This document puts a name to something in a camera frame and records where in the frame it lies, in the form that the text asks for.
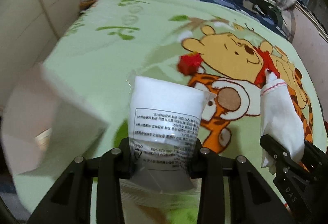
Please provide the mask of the white sock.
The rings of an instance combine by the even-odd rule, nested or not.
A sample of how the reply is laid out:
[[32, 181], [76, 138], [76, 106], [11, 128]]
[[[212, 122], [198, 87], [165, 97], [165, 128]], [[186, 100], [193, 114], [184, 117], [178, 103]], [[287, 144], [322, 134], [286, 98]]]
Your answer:
[[299, 163], [304, 155], [304, 128], [283, 79], [277, 78], [263, 86], [260, 106], [261, 134], [270, 135]]

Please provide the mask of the white cotton pads plastic pack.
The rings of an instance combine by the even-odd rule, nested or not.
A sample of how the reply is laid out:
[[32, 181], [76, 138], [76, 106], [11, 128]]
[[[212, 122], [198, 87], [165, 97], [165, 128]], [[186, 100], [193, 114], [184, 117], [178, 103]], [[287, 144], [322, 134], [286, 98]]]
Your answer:
[[191, 159], [202, 113], [216, 97], [207, 88], [130, 74], [128, 139], [136, 169], [121, 181], [123, 200], [157, 208], [197, 207], [200, 181]]

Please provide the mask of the white plush cat toy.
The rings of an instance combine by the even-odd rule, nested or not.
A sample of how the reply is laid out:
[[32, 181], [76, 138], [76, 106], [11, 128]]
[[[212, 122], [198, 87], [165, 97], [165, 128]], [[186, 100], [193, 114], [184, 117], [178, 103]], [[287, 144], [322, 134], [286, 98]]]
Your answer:
[[265, 69], [266, 83], [272, 82], [277, 79], [277, 76], [274, 72], [269, 69]]

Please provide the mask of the green Winnie the Pooh blanket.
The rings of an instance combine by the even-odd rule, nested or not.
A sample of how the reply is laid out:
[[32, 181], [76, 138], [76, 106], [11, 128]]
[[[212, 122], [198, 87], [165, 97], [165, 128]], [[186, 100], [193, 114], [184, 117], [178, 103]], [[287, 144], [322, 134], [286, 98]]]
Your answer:
[[327, 148], [323, 117], [312, 81], [296, 50], [264, 21], [226, 6], [197, 0], [99, 0], [60, 39], [44, 65], [91, 103], [109, 122], [106, 133], [86, 153], [96, 157], [117, 146], [128, 132], [129, 86], [132, 74], [186, 85], [191, 82], [177, 70], [179, 57], [188, 52], [186, 38], [203, 38], [210, 26], [219, 45], [203, 54], [206, 81], [219, 90], [233, 87], [242, 107], [225, 112], [209, 105], [204, 116], [217, 121], [199, 130], [200, 140], [213, 135], [222, 142], [221, 154], [244, 154], [261, 166], [259, 103], [256, 78], [263, 66], [267, 44], [270, 61], [280, 70], [295, 69], [302, 76], [302, 90], [293, 89], [297, 110], [312, 123], [308, 136], [322, 150]]

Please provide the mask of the red toy box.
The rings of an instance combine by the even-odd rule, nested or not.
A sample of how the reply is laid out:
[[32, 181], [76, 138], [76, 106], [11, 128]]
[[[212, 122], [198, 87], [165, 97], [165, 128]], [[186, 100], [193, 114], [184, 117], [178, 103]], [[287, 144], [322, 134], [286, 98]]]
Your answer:
[[177, 70], [185, 76], [193, 75], [197, 72], [202, 62], [203, 59], [201, 55], [197, 52], [182, 55], [179, 57]]

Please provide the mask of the white wardrobe cabinet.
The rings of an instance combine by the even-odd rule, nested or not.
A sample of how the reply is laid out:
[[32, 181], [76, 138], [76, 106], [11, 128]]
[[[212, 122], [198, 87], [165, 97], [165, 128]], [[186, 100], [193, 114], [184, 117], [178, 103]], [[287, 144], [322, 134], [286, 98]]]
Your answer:
[[1, 107], [22, 74], [46, 59], [81, 0], [1, 0]]

